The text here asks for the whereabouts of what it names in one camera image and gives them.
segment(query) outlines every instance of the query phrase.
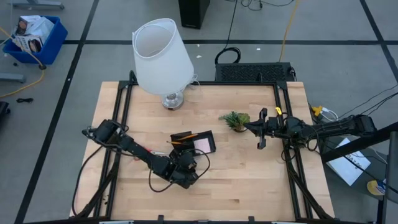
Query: black speaker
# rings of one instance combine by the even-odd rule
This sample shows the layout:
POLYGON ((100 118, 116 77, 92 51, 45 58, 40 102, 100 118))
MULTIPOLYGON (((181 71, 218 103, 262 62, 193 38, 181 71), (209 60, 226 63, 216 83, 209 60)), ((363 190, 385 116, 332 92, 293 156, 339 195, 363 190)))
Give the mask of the black speaker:
POLYGON ((178 4, 180 5, 181 25, 200 29, 210 0, 178 0, 178 4))

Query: yellow tag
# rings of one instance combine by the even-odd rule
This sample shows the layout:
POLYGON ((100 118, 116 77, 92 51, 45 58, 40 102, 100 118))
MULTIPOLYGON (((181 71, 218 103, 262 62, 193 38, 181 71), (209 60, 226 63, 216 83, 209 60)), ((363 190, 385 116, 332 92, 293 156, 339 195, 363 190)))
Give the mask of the yellow tag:
POLYGON ((280 110, 279 107, 276 107, 275 109, 276 109, 276 112, 278 112, 279 115, 282 115, 282 110, 280 110))

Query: blue bin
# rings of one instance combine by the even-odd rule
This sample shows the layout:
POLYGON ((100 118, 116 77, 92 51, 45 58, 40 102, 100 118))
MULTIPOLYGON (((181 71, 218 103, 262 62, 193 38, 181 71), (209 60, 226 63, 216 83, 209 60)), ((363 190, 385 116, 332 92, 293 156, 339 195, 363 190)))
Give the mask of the blue bin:
MULTIPOLYGON (((54 63, 58 52, 61 49, 63 41, 67 38, 68 31, 61 24, 60 18, 55 16, 46 16, 48 20, 54 23, 54 27, 51 33, 42 47, 39 53, 32 53, 45 65, 51 65, 54 63)), ((17 45, 15 45, 11 40, 8 40, 3 52, 12 55, 15 59, 22 63, 38 63, 32 56, 28 53, 23 52, 17 45)))

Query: white paper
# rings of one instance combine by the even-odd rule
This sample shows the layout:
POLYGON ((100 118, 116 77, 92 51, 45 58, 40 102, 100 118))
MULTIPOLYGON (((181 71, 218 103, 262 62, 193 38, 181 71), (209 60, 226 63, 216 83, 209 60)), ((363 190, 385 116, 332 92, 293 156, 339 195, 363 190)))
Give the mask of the white paper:
MULTIPOLYGON (((336 146, 335 150, 338 151, 338 148, 340 146, 347 143, 349 143, 349 140, 347 138, 344 138, 344 140, 338 146, 336 146)), ((368 166, 371 164, 371 162, 367 158, 363 157, 363 154, 359 151, 348 154, 346 157, 364 170, 368 168, 368 166)), ((360 169, 352 165, 352 163, 347 161, 347 159, 345 159, 344 157, 332 160, 327 164, 350 186, 363 173, 360 169)))

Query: yellow cable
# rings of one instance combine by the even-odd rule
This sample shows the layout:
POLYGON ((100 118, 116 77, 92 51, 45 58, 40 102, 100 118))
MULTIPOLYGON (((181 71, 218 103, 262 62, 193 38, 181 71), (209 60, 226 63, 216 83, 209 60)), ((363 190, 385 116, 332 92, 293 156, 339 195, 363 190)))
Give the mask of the yellow cable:
POLYGON ((294 5, 292 15, 290 16, 290 19, 289 19, 289 24, 287 24, 287 27, 286 27, 286 30, 285 30, 285 35, 284 35, 284 41, 282 42, 282 50, 280 51, 280 56, 279 56, 279 61, 278 62, 280 62, 282 60, 282 58, 284 57, 285 42, 286 42, 287 33, 289 32, 290 26, 292 25, 294 14, 296 13, 297 6, 299 6, 299 2, 300 2, 300 0, 296 0, 296 4, 294 5))
MULTIPOLYGON (((14 38, 12 38, 11 35, 9 35, 9 34, 7 33, 7 31, 5 31, 3 28, 0 27, 0 30, 1 30, 3 33, 5 33, 10 39, 14 40, 14 38)), ((18 46, 19 48, 22 49, 22 46, 21 46, 19 43, 16 42, 16 44, 17 44, 17 46, 18 46)), ((28 52, 28 51, 26 51, 26 50, 25 50, 25 52, 28 53, 30 56, 32 56, 32 57, 39 63, 39 65, 43 67, 42 62, 41 62, 39 59, 37 59, 37 57, 35 57, 35 55, 32 55, 30 52, 28 52)), ((7 94, 5 94, 5 95, 3 95, 3 96, 0 96, 0 98, 4 98, 4 97, 6 97, 6 96, 11 96, 11 95, 13 95, 13 94, 16 94, 16 93, 22 91, 22 90, 25 90, 26 88, 29 88, 29 87, 31 87, 31 86, 33 86, 33 85, 36 85, 36 84, 38 84, 39 82, 41 82, 41 81, 43 80, 43 78, 44 78, 44 70, 42 70, 42 76, 40 76, 40 78, 39 78, 36 82, 33 82, 33 83, 31 83, 31 84, 29 84, 29 85, 27 85, 27 86, 24 86, 24 87, 22 87, 22 88, 20 88, 20 89, 18 89, 18 90, 16 90, 16 91, 13 91, 13 92, 11 92, 11 93, 7 93, 7 94)))

